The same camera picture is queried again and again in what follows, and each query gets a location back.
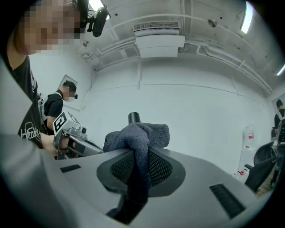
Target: printed shirt graphic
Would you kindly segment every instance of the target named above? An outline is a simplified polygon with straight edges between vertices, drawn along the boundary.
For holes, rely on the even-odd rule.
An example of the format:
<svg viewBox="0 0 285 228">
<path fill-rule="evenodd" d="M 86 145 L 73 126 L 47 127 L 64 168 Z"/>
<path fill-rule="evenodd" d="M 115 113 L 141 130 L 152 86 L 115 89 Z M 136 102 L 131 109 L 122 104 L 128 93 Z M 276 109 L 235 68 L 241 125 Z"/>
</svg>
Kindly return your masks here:
<svg viewBox="0 0 285 228">
<path fill-rule="evenodd" d="M 31 140 L 39 148 L 43 148 L 40 135 L 41 119 L 37 104 L 37 82 L 31 71 L 29 57 L 26 57 L 25 61 L 12 71 L 12 75 L 21 89 L 33 102 L 20 126 L 18 134 L 21 138 Z"/>
</svg>

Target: gray towel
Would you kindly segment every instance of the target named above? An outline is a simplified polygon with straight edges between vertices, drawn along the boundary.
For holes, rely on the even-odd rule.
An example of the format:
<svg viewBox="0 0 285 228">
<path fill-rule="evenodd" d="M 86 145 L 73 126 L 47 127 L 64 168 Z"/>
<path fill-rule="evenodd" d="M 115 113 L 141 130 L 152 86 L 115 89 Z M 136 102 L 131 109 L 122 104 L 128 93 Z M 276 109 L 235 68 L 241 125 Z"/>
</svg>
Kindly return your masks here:
<svg viewBox="0 0 285 228">
<path fill-rule="evenodd" d="M 135 159 L 141 180 L 147 188 L 151 187 L 148 172 L 148 146 L 167 147 L 169 144 L 169 128 L 165 124 L 132 123 L 121 131 L 109 133 L 105 138 L 104 152 L 121 148 L 135 150 Z"/>
</svg>

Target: ceiling vent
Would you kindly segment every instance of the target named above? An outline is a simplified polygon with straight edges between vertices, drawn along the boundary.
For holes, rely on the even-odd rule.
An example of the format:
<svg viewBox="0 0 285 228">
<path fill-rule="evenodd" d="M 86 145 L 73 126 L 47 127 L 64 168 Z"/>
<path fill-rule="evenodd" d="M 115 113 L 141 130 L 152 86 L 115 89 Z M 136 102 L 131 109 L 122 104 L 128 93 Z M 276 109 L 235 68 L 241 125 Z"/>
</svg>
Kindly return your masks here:
<svg viewBox="0 0 285 228">
<path fill-rule="evenodd" d="M 179 32 L 179 23 L 174 21 L 136 24 L 135 43 L 141 57 L 177 57 L 178 48 L 183 47 L 185 43 L 185 36 L 180 36 Z"/>
</svg>

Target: person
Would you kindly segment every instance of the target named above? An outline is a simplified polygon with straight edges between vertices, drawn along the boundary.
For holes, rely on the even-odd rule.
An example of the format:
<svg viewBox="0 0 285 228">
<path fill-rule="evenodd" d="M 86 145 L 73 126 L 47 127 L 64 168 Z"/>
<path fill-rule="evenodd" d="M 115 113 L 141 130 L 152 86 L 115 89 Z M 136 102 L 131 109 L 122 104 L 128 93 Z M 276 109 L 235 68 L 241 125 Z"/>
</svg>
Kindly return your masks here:
<svg viewBox="0 0 285 228">
<path fill-rule="evenodd" d="M 29 55 L 49 50 L 60 40 L 74 39 L 75 34 L 80 34 L 87 24 L 88 3 L 89 0 L 20 1 L 16 8 L 11 7 L 13 16 L 3 27 L 3 61 L 17 84 L 32 101 L 18 134 L 21 138 L 31 140 L 39 148 L 46 149 L 53 156 L 57 155 L 53 145 L 54 136 L 41 132 L 37 82 L 32 74 Z M 67 148 L 68 140 L 62 140 L 62 149 Z"/>
<path fill-rule="evenodd" d="M 44 104 L 44 130 L 47 135 L 54 135 L 53 122 L 62 112 L 63 101 L 71 102 L 76 95 L 76 86 L 72 81 L 66 81 L 55 93 L 50 94 Z"/>
<path fill-rule="evenodd" d="M 284 109 L 283 103 L 280 99 L 276 102 L 276 105 L 277 105 L 277 109 L 278 109 L 278 114 L 276 114 L 274 117 L 274 124 L 275 124 L 275 132 L 277 134 L 279 123 L 281 121 L 280 117 L 281 118 L 284 117 L 285 109 Z"/>
</svg>

